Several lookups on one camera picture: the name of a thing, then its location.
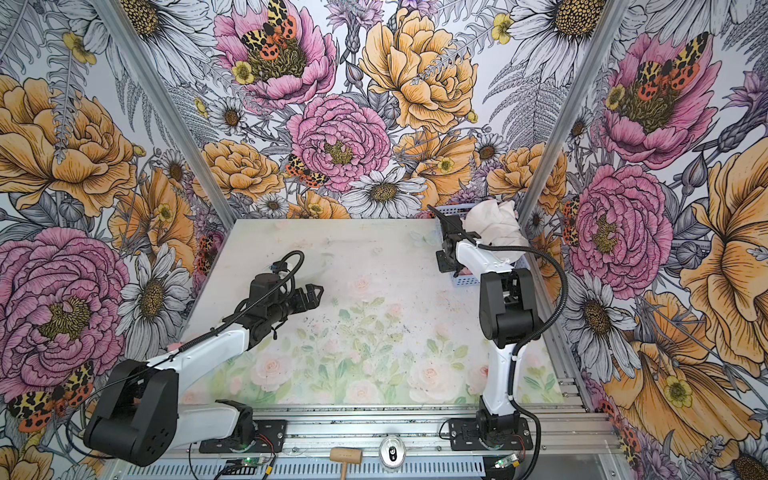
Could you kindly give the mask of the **blue plastic laundry basket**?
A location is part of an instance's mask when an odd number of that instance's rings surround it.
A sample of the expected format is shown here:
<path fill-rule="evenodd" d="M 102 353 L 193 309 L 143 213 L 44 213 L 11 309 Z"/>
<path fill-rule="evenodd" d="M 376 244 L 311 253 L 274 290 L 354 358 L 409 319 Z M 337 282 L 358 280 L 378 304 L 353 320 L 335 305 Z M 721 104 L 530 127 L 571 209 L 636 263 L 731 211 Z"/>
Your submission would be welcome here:
<path fill-rule="evenodd" d="M 454 286 L 480 284 L 484 273 L 510 273 L 515 268 L 529 269 L 524 256 L 529 246 L 503 246 L 492 251 L 478 233 L 464 228 L 464 219 L 474 204 L 428 206 L 439 221 L 441 249 L 435 252 L 438 270 L 449 274 Z"/>

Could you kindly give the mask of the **white printed t-shirt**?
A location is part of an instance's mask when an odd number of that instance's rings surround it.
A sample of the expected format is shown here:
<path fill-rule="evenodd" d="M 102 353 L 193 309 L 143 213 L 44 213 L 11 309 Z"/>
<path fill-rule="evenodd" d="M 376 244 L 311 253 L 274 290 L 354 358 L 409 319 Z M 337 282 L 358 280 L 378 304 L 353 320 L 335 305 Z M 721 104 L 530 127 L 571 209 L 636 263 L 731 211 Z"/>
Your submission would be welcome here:
<path fill-rule="evenodd" d="M 499 204 L 496 200 L 486 200 L 475 205 L 463 219 L 463 228 L 476 233 L 478 242 L 487 246 L 529 246 L 523 235 L 515 213 L 515 203 L 507 201 Z M 498 263 L 514 265 L 523 252 L 489 252 L 475 247 L 460 247 L 458 259 L 473 274 L 488 271 L 488 266 Z"/>

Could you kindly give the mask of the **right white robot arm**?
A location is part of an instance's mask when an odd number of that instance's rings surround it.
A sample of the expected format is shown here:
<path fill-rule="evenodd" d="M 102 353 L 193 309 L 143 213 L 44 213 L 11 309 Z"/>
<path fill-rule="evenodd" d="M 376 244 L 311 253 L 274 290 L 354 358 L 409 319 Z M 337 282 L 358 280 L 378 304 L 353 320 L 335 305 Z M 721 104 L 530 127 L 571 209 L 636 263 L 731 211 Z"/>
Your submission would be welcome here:
<path fill-rule="evenodd" d="M 517 362 L 543 325 L 531 273 L 515 266 L 531 247 L 526 240 L 486 244 L 480 234 L 464 228 L 460 217 L 447 216 L 432 205 L 428 209 L 439 219 L 442 233 L 442 249 L 436 252 L 439 270 L 455 277 L 467 270 L 479 281 L 479 325 L 491 353 L 476 417 L 478 435 L 489 442 L 517 434 L 523 428 L 513 399 Z"/>

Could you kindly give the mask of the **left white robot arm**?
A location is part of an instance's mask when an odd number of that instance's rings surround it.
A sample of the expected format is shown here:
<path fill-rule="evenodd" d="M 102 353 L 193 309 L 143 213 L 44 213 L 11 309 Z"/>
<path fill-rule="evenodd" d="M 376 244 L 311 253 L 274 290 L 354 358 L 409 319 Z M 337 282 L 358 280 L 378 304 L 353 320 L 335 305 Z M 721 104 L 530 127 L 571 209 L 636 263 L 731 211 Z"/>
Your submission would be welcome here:
<path fill-rule="evenodd" d="M 232 400 L 185 405 L 182 396 L 219 365 L 275 335 L 289 316 L 316 309 L 323 293 L 319 285 L 296 286 L 290 276 L 257 275 L 249 298 L 210 331 L 146 362 L 118 364 L 85 426 L 83 444 L 141 467 L 188 444 L 250 447 L 257 437 L 251 407 Z"/>

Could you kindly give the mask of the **wooden mallet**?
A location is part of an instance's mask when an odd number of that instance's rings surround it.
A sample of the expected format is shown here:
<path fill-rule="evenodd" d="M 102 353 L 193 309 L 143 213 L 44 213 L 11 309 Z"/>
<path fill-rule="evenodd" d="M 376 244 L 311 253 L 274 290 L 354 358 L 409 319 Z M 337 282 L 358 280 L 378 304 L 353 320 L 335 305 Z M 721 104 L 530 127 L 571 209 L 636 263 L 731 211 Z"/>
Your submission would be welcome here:
<path fill-rule="evenodd" d="M 334 447 L 330 450 L 329 459 L 341 465 L 340 479 L 347 478 L 350 465 L 360 465 L 363 460 L 363 450 L 358 448 Z"/>

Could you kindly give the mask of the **left green circuit board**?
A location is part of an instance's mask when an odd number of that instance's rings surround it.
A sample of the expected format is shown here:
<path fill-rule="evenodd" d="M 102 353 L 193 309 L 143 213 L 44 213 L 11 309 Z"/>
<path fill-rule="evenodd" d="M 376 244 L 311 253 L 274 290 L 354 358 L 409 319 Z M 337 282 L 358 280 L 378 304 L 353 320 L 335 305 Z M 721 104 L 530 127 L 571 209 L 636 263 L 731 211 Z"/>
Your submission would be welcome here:
<path fill-rule="evenodd" d="M 246 457 L 227 461 L 220 471 L 222 475 L 269 475 L 273 462 L 263 457 Z"/>

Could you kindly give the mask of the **green circuit board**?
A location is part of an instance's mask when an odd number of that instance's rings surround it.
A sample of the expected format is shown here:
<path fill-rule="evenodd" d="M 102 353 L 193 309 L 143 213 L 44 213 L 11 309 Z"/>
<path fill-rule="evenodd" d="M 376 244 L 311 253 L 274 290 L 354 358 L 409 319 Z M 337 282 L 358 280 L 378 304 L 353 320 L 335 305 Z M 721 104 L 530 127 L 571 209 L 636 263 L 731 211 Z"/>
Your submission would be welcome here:
<path fill-rule="evenodd" d="M 246 457 L 227 461 L 220 471 L 222 475 L 269 475 L 273 462 L 263 457 Z"/>
<path fill-rule="evenodd" d="M 516 453 L 511 453 L 509 455 L 506 455 L 494 463 L 495 469 L 516 469 L 520 465 L 520 457 Z"/>

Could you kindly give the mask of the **right green circuit board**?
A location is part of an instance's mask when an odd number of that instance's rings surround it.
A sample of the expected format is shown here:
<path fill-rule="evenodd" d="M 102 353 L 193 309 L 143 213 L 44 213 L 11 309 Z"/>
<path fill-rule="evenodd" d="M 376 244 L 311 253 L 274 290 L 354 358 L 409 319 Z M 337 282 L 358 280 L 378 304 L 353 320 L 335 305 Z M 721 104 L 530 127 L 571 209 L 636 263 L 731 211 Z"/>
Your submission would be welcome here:
<path fill-rule="evenodd" d="M 511 453 L 509 455 L 506 455 L 494 463 L 495 469 L 516 469 L 520 465 L 520 457 L 516 453 Z"/>

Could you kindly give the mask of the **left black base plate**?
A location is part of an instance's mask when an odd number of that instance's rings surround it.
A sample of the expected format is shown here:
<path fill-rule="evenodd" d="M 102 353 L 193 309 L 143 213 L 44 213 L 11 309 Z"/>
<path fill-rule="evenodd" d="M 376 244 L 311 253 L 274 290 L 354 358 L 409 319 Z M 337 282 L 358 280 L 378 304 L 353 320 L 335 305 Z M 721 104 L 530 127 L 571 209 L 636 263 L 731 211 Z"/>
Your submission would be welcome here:
<path fill-rule="evenodd" d="M 286 439 L 288 422 L 285 420 L 258 420 L 238 426 L 234 433 L 223 439 L 204 440 L 202 454 L 255 454 L 281 453 Z"/>

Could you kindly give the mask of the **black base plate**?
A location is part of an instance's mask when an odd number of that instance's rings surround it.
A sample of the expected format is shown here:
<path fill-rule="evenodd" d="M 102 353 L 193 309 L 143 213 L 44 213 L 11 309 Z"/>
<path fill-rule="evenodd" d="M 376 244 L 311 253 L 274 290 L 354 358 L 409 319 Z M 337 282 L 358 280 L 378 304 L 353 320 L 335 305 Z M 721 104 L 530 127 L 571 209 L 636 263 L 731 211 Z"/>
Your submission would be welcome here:
<path fill-rule="evenodd" d="M 528 422 L 521 416 L 509 415 L 492 421 L 450 418 L 447 428 L 453 451 L 532 452 L 534 448 Z"/>
<path fill-rule="evenodd" d="M 258 420 L 238 426 L 234 433 L 223 439 L 204 440 L 202 454 L 255 454 L 281 453 L 286 439 L 288 422 L 285 420 Z"/>

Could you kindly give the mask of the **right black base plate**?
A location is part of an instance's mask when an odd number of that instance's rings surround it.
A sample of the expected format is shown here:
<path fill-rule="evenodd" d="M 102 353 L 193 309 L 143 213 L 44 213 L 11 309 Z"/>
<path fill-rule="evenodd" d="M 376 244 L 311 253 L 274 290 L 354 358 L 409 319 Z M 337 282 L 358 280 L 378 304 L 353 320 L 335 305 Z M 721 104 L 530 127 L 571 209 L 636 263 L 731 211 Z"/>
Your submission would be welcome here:
<path fill-rule="evenodd" d="M 450 418 L 447 428 L 453 451 L 532 452 L 534 448 L 528 422 L 521 416 L 509 415 L 492 421 Z"/>

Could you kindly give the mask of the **aluminium front rail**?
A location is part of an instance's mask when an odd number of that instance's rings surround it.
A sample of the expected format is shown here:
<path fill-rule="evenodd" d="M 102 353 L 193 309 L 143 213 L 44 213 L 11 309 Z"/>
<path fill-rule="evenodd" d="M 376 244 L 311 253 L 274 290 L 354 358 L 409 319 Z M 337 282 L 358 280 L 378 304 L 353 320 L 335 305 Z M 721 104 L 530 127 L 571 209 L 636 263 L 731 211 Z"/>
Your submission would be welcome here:
<path fill-rule="evenodd" d="M 476 418 L 474 405 L 316 406 L 252 408 L 253 421 L 288 422 L 282 454 L 321 456 L 334 447 L 374 454 L 385 436 L 399 436 L 412 455 L 469 453 L 500 455 L 502 450 L 453 451 L 447 436 L 450 418 Z M 570 405 L 534 405 L 527 415 L 535 450 L 543 455 L 614 454 L 620 442 L 608 416 Z"/>

